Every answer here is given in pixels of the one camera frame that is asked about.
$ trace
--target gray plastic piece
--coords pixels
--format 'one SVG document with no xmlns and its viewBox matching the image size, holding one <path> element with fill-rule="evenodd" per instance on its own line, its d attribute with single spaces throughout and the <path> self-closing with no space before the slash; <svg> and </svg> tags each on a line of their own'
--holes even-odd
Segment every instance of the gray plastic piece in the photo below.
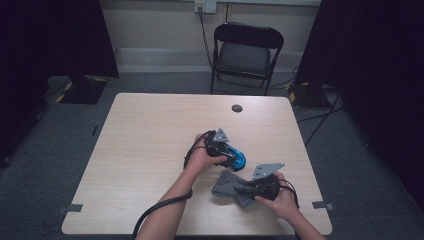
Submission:
<svg viewBox="0 0 424 240">
<path fill-rule="evenodd" d="M 253 172 L 252 180 L 266 178 L 282 167 L 284 163 L 258 164 Z"/>
<path fill-rule="evenodd" d="M 224 130 L 222 128 L 219 128 L 218 131 L 216 131 L 215 136 L 213 137 L 214 142 L 228 142 L 230 141 L 225 135 Z"/>
</svg>

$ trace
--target white wall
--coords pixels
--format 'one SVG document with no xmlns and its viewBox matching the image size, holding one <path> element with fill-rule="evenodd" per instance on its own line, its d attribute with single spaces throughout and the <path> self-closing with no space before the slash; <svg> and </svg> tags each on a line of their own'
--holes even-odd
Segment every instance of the white wall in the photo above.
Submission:
<svg viewBox="0 0 424 240">
<path fill-rule="evenodd" d="M 203 49 L 199 15 L 186 1 L 101 0 L 114 48 Z M 216 14 L 204 15 L 205 32 L 212 45 L 213 30 L 225 21 L 226 3 Z M 265 25 L 285 38 L 284 52 L 303 52 L 318 6 L 231 3 L 229 20 Z"/>
</svg>

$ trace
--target person's left hand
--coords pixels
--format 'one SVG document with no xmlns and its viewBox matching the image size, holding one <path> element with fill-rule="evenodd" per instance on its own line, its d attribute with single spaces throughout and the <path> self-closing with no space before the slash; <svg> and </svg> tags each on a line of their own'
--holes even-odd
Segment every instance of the person's left hand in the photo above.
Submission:
<svg viewBox="0 0 424 240">
<path fill-rule="evenodd" d="M 201 134 L 198 134 L 194 141 L 196 141 L 201 136 Z M 209 156 L 206 152 L 204 139 L 201 139 L 195 146 L 195 149 L 193 150 L 193 153 L 191 154 L 190 159 L 188 160 L 186 169 L 192 173 L 195 173 L 196 175 L 200 175 L 202 172 L 206 171 L 211 165 L 225 161 L 227 161 L 226 156 Z"/>
</svg>

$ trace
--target power cord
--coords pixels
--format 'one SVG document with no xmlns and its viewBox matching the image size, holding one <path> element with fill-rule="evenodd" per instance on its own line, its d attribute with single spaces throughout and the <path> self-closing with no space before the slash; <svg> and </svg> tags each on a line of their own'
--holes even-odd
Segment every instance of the power cord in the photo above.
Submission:
<svg viewBox="0 0 424 240">
<path fill-rule="evenodd" d="M 305 118 L 305 119 L 302 119 L 302 120 L 297 121 L 297 123 L 299 124 L 299 123 L 304 122 L 304 121 L 307 121 L 307 120 L 311 120 L 311 119 L 323 117 L 321 119 L 320 123 L 318 124 L 318 126 L 314 129 L 314 131 L 311 133 L 311 135 L 309 136 L 309 138 L 306 140 L 305 147 L 309 144 L 309 142 L 311 141 L 312 137 L 315 135 L 315 133 L 318 131 L 318 129 L 321 127 L 321 125 L 324 123 L 325 119 L 327 119 L 327 117 L 330 116 L 332 113 L 338 112 L 341 109 L 343 109 L 344 104 L 341 107 L 339 107 L 338 109 L 334 110 L 334 108 L 337 105 L 337 101 L 339 100 L 339 98 L 340 98 L 340 92 L 337 94 L 337 97 L 334 100 L 334 102 L 333 102 L 333 104 L 332 104 L 332 106 L 331 106 L 331 108 L 330 108 L 330 110 L 328 112 L 326 112 L 324 114 L 320 114 L 320 115 L 317 115 L 317 116 L 313 116 L 313 117 L 309 117 L 309 118 Z"/>
<path fill-rule="evenodd" d="M 200 16 L 200 23 L 202 24 L 203 44 L 205 45 L 206 57 L 208 58 L 209 67 L 212 70 L 212 62 L 211 62 L 211 57 L 210 57 L 210 53 L 209 53 L 208 40 L 206 39 L 205 26 L 203 25 L 203 9 L 202 9 L 202 7 L 198 7 L 197 10 L 198 10 L 199 16 Z"/>
<path fill-rule="evenodd" d="M 293 77 L 292 78 L 290 78 L 289 80 L 287 80 L 287 81 L 285 81 L 283 83 L 279 83 L 279 84 L 275 84 L 275 85 L 270 85 L 269 86 L 269 89 L 270 90 L 286 89 L 287 88 L 287 85 L 290 84 L 292 81 L 294 81 L 294 79 L 296 78 L 296 74 L 297 74 L 297 71 L 296 70 L 297 69 L 299 69 L 299 67 L 293 68 L 293 70 L 292 70 Z"/>
<path fill-rule="evenodd" d="M 285 179 L 278 179 L 278 181 L 285 182 L 288 185 L 290 185 L 290 187 L 288 187 L 288 186 L 283 186 L 283 185 L 280 184 L 280 188 L 284 188 L 284 189 L 289 190 L 292 193 L 292 195 L 293 195 L 293 199 L 294 199 L 294 202 L 296 203 L 297 208 L 300 208 L 300 206 L 299 206 L 299 199 L 297 198 L 296 189 L 294 189 L 293 184 L 291 184 L 289 181 L 287 181 Z"/>
<path fill-rule="evenodd" d="M 204 137 L 210 133 L 212 133 L 213 131 L 207 131 L 204 134 L 202 134 L 191 146 L 191 148 L 188 150 L 187 155 L 184 157 L 184 166 L 183 169 L 185 169 L 187 167 L 188 164 L 188 160 L 190 159 L 191 154 L 193 153 L 193 151 L 199 147 L 196 147 L 196 145 L 200 142 L 200 140 L 204 139 Z M 135 224 L 134 227 L 134 231 L 132 234 L 132 238 L 133 240 L 136 239 L 138 231 L 140 229 L 141 224 L 143 223 L 144 219 L 146 219 L 147 216 L 149 216 L 152 212 L 158 210 L 159 208 L 165 207 L 167 205 L 173 204 L 173 203 L 177 203 L 180 201 L 184 201 L 187 199 L 190 199 L 193 196 L 193 190 L 190 190 L 189 193 L 187 193 L 186 195 L 183 196 L 179 196 L 179 197 L 174 197 L 174 198 L 170 198 L 167 200 L 163 200 L 162 202 L 158 202 L 155 205 L 153 205 L 152 207 L 150 207 L 149 209 L 147 209 L 142 215 L 141 217 L 138 219 L 137 223 Z"/>
</svg>

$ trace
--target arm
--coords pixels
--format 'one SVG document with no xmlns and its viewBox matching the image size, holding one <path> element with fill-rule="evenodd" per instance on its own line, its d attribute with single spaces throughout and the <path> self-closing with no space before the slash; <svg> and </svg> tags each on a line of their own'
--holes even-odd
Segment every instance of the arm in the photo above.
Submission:
<svg viewBox="0 0 424 240">
<path fill-rule="evenodd" d="M 206 171 L 211 165 L 224 162 L 227 159 L 224 156 L 210 157 L 206 153 L 203 141 L 200 141 L 197 146 L 199 148 L 193 151 L 187 167 L 159 201 L 187 194 L 202 172 Z M 174 239 L 186 202 L 186 200 L 180 201 L 154 211 L 144 221 L 136 239 Z"/>
<path fill-rule="evenodd" d="M 284 179 L 284 175 L 280 172 L 274 173 L 279 179 Z M 318 240 L 325 239 L 310 222 L 303 216 L 297 208 L 292 193 L 287 189 L 281 189 L 279 195 L 274 201 L 259 196 L 255 200 L 266 207 L 271 208 L 278 217 L 286 220 L 294 231 L 302 240 Z"/>
</svg>

